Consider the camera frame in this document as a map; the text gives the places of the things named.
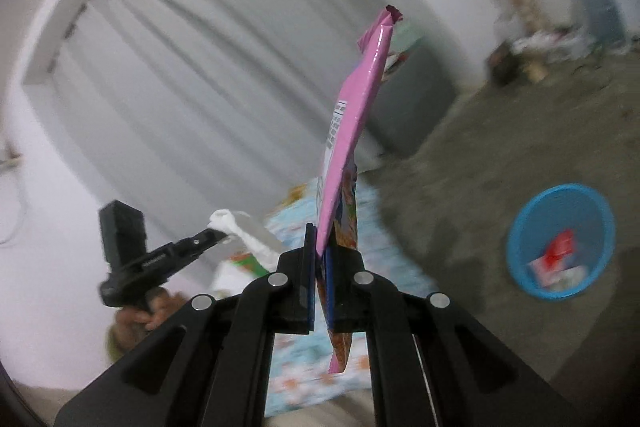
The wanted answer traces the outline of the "person left hand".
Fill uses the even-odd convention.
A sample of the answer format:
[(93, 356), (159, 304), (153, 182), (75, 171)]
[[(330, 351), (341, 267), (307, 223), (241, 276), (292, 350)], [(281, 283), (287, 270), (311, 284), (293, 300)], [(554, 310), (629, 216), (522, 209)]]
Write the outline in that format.
[(115, 346), (122, 352), (134, 349), (185, 303), (185, 295), (171, 294), (165, 288), (156, 288), (150, 291), (146, 298), (145, 309), (135, 306), (123, 307), (116, 312), (112, 326)]

